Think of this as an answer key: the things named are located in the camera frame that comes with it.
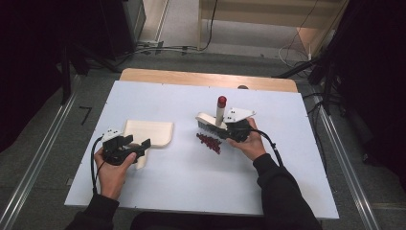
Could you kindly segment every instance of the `metal rail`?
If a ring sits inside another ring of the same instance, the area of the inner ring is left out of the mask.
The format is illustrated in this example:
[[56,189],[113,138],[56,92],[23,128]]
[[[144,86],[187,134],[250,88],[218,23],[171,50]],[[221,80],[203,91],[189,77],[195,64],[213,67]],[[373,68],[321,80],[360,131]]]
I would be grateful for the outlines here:
[[47,159],[48,153],[50,152],[51,147],[59,134],[60,128],[71,110],[72,104],[77,96],[76,89],[79,88],[80,83],[80,76],[76,75],[74,79],[72,96],[65,105],[60,106],[50,128],[42,140],[41,145],[36,151],[33,161],[26,170],[21,181],[15,187],[9,200],[9,204],[6,207],[3,216],[0,218],[0,229],[12,229],[12,226],[14,225],[15,220],[17,219],[18,214],[27,199],[45,160]]
[[[319,97],[314,97],[314,101],[315,103],[318,103],[321,100]],[[320,109],[320,112],[329,140],[331,141],[331,144],[334,148],[335,155],[337,156],[337,160],[341,166],[344,177],[347,180],[347,184],[349,185],[350,192],[352,194],[360,217],[364,223],[365,229],[379,230],[380,227],[373,214],[371,205],[368,202],[364,189],[362,188],[358,176],[356,175],[356,172],[352,167],[346,149],[344,148],[344,145],[337,133],[333,121],[331,117],[326,114],[323,108]]]

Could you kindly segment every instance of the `red cap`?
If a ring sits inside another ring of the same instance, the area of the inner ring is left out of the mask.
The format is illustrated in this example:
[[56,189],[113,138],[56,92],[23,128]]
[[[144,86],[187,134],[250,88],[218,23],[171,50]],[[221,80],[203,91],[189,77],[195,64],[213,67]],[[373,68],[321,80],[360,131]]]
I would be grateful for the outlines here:
[[218,97],[218,101],[217,101],[217,107],[219,108],[223,108],[226,106],[227,103],[227,99],[224,96],[220,96]]

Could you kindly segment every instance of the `wooden table edge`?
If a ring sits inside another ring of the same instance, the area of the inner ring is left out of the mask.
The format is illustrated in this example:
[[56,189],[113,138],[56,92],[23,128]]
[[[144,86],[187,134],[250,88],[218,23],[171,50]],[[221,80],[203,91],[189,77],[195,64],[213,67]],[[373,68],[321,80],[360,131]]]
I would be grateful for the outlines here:
[[228,88],[238,88],[244,85],[252,90],[298,92],[296,82],[293,80],[168,70],[127,68],[123,70],[120,81],[142,81]]

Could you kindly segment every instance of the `white table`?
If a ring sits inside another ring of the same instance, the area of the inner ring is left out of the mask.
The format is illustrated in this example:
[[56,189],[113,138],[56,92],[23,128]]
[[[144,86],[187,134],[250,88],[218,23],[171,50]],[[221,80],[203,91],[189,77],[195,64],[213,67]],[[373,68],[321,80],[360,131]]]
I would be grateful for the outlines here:
[[[337,219],[316,142],[298,93],[209,86],[116,81],[107,99],[65,205],[86,206],[92,197],[90,151],[109,127],[126,120],[174,122],[172,141],[151,149],[147,164],[128,170],[120,207],[139,210],[258,216],[262,214],[258,175],[238,149],[227,143],[217,155],[195,136],[194,116],[215,114],[218,96],[230,106],[257,111],[259,129],[277,144],[284,165],[297,179],[319,219]],[[264,142],[267,150],[272,152]]]

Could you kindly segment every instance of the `black jacket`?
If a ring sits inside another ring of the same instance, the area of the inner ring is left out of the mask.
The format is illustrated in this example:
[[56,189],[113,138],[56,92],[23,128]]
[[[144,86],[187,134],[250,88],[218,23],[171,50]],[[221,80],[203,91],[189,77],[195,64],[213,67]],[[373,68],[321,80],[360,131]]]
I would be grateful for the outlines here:
[[[299,186],[285,167],[279,167],[266,153],[254,161],[259,174],[262,210],[267,229],[322,229],[302,197]],[[84,212],[78,212],[66,229],[113,229],[119,202],[93,195]]]

